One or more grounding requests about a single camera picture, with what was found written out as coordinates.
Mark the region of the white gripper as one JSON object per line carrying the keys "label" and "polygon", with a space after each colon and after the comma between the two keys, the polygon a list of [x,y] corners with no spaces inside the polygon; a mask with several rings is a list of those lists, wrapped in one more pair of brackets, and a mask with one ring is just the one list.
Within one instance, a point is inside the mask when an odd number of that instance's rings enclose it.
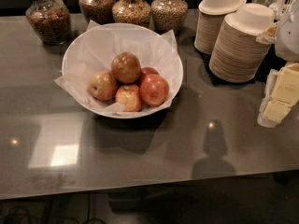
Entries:
{"label": "white gripper", "polygon": [[288,61],[267,76],[258,123],[275,128],[299,102],[299,0],[294,0],[278,24],[275,22],[256,37],[258,43],[272,45],[279,58]]}

